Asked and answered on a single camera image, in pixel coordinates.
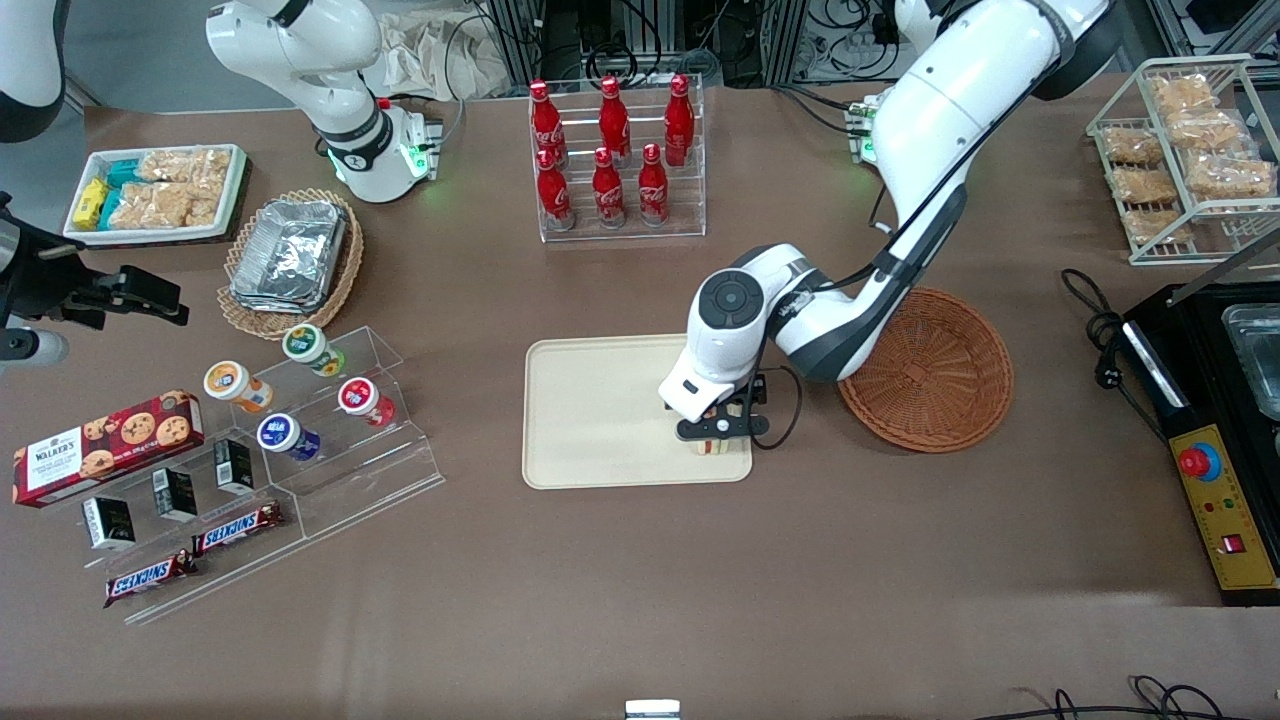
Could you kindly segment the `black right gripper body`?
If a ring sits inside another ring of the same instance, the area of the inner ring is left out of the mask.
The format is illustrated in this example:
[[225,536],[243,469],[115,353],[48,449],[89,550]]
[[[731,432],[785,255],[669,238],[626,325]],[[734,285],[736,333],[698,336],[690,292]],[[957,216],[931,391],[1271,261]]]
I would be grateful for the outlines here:
[[1,196],[3,324],[51,319],[104,328],[119,309],[110,277],[82,263],[81,246],[17,218],[10,201]]

